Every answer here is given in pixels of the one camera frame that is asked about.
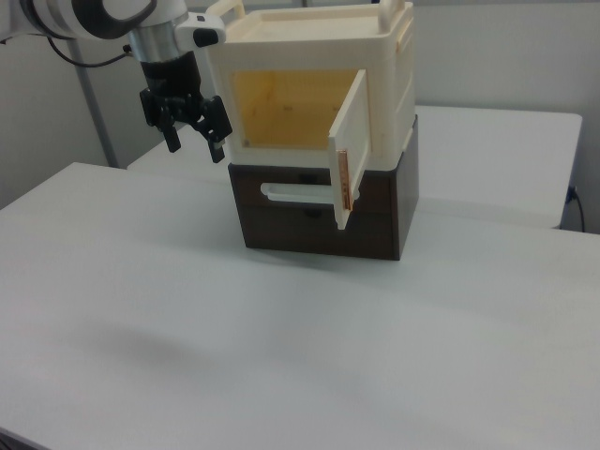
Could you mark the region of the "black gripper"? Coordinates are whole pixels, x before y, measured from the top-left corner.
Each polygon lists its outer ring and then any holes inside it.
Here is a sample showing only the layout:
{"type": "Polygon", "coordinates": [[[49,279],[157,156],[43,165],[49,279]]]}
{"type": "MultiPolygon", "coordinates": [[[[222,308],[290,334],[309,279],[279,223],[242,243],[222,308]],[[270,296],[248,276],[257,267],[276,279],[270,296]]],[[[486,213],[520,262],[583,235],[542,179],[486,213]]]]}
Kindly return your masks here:
{"type": "Polygon", "coordinates": [[[207,141],[214,163],[225,158],[226,138],[233,132],[220,96],[204,97],[193,52],[166,62],[141,63],[147,87],[140,93],[145,120],[159,129],[171,153],[181,148],[175,122],[192,124],[207,141]]]}

